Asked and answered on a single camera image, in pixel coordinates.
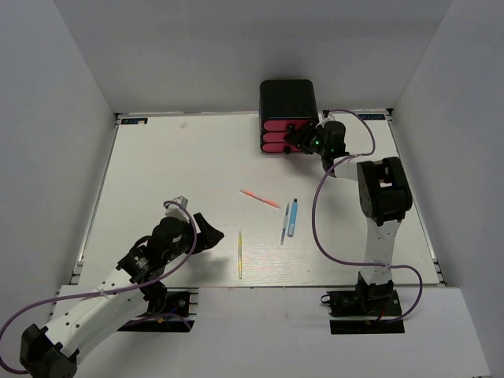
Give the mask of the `pink top drawer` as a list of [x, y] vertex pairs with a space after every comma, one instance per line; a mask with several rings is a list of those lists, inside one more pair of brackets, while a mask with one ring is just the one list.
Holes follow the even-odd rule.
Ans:
[[267, 120], [262, 128], [266, 132], [289, 132], [292, 128], [299, 130], [310, 123], [310, 120]]

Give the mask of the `yellow pencil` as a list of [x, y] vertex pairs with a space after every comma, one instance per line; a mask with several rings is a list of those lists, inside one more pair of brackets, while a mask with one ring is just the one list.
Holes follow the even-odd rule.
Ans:
[[243, 278], [243, 234], [241, 230], [238, 233], [238, 275]]

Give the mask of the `red pen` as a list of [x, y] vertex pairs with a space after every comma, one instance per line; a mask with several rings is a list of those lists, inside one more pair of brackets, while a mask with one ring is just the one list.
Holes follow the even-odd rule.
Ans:
[[251, 191], [247, 191], [247, 190], [244, 190], [244, 189], [240, 189], [239, 190], [242, 194], [250, 197], [250, 198], [253, 198], [259, 202], [262, 202], [262, 203], [265, 203], [266, 205], [268, 206], [271, 206], [271, 207], [274, 207], [276, 209], [280, 209], [280, 205], [270, 199], [267, 199], [267, 198], [263, 198], [259, 195], [256, 195], [255, 193], [251, 192]]

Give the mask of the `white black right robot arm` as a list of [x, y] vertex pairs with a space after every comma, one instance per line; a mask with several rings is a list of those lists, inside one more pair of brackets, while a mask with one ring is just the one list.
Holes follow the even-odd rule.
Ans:
[[[381, 308], [393, 293], [391, 275], [395, 238], [406, 213], [413, 205], [413, 196], [398, 157], [379, 161], [359, 161], [370, 154], [350, 154], [345, 144], [346, 127], [338, 121], [323, 124], [309, 122], [302, 128], [290, 124], [284, 141], [305, 154], [321, 157], [324, 176], [312, 202], [312, 232], [320, 252], [330, 260], [360, 269], [356, 284], [356, 306], [372, 314]], [[362, 262], [334, 258], [324, 250], [316, 230], [317, 200], [328, 177], [353, 180], [358, 184], [358, 200], [366, 218], [367, 237]]]

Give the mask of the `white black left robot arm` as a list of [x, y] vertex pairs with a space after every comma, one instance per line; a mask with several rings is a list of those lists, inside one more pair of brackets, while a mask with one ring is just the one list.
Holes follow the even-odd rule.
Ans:
[[29, 326], [20, 345], [20, 363], [28, 374], [73, 377], [78, 364], [119, 328], [136, 317], [161, 313], [167, 288], [158, 277], [165, 266], [180, 255], [209, 250], [224, 238], [200, 213], [194, 219], [191, 224], [179, 212], [164, 217], [118, 261], [96, 297], [80, 299], [42, 327]]

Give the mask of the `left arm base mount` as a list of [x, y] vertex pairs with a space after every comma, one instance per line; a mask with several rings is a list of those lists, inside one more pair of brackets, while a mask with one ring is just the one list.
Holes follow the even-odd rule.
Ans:
[[133, 318], [119, 332], [188, 333], [196, 320], [198, 289], [168, 289], [163, 307], [149, 306], [146, 313]]

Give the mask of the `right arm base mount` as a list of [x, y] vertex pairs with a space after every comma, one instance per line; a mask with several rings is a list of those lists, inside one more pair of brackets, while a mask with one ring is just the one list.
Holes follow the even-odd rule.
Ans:
[[329, 309], [333, 335], [390, 335], [405, 332], [402, 308], [392, 282], [376, 286], [359, 281], [352, 290], [328, 291], [321, 303]]

